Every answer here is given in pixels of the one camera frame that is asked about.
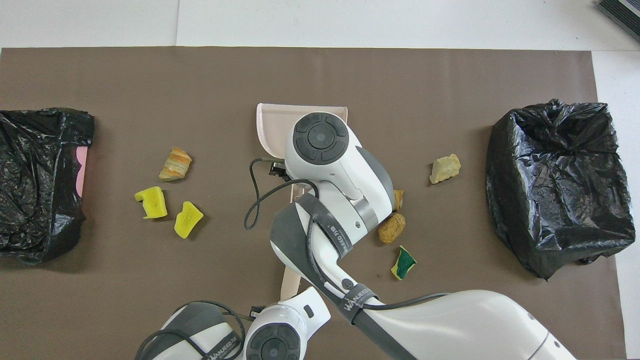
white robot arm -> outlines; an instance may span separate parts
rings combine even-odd
[[[386,170],[338,116],[302,117],[286,144],[285,166],[293,179],[313,181],[318,193],[276,214],[274,252],[391,358],[574,359],[531,314],[498,293],[470,290],[385,305],[337,265],[389,216],[394,201]]]

food scrap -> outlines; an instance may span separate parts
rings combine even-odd
[[[431,171],[431,184],[437,184],[440,181],[454,177],[460,173],[460,160],[455,154],[445,156],[433,162],[433,170]]]
[[[411,254],[409,254],[404,246],[400,246],[400,254],[398,255],[396,264],[391,268],[391,273],[394,274],[398,280],[402,280],[415,264],[417,263]]]
[[[399,211],[402,209],[402,194],[404,190],[394,190],[394,208],[393,211]]]
[[[182,203],[182,212],[175,217],[175,232],[186,239],[204,215],[190,201]]]
[[[186,152],[179,147],[173,147],[158,177],[164,182],[184,179],[191,161],[191,157]]]
[[[164,204],[164,194],[160,186],[154,186],[141,192],[137,192],[134,197],[136,201],[142,201],[142,207],[147,215],[144,218],[161,218],[166,216],[166,205]]]
[[[400,236],[404,230],[405,225],[406,220],[402,214],[395,213],[391,215],[378,228],[378,237],[380,238],[380,241],[385,244],[394,242],[394,240]]]

green sponge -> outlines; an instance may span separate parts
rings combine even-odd
[[[404,246],[400,246],[400,255],[398,255],[394,267],[391,268],[391,273],[394,274],[398,280],[402,280],[415,264],[417,263],[411,254],[409,254]]]

yellow sponge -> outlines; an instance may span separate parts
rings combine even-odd
[[[134,197],[136,201],[142,201],[142,207],[147,213],[145,218],[161,218],[166,216],[164,194],[162,194],[160,186],[154,186],[137,192]]]
[[[398,280],[402,280],[415,264],[417,263],[411,254],[409,254],[404,246],[400,246],[400,254],[398,255],[396,264],[391,268],[391,273],[394,274]]]
[[[182,203],[182,212],[175,217],[175,226],[173,229],[180,235],[181,238],[186,239],[196,226],[198,221],[202,219],[204,215],[192,204],[190,201]]]

brown paper sheet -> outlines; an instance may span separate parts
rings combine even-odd
[[[292,48],[3,49],[0,108],[70,107],[96,116],[80,244],[35,268],[0,261],[0,358],[126,359],[179,305],[210,299],[240,313],[278,300],[283,266],[269,246],[282,191],[257,228],[248,163],[266,155],[259,102],[346,105],[349,125],[404,189],[404,233],[370,234],[340,264],[385,302],[487,289],[516,300],[579,358],[625,357],[613,259],[536,279],[494,235],[485,201],[490,126],[551,98],[596,101],[591,54],[559,51]],[[184,180],[157,175],[171,146],[193,157]],[[460,175],[428,184],[456,153]],[[258,166],[263,192],[279,181]],[[169,216],[144,220],[133,194],[163,188]],[[205,214],[182,240],[183,201]],[[418,264],[389,269],[404,245]],[[386,359],[331,309],[307,359]]]

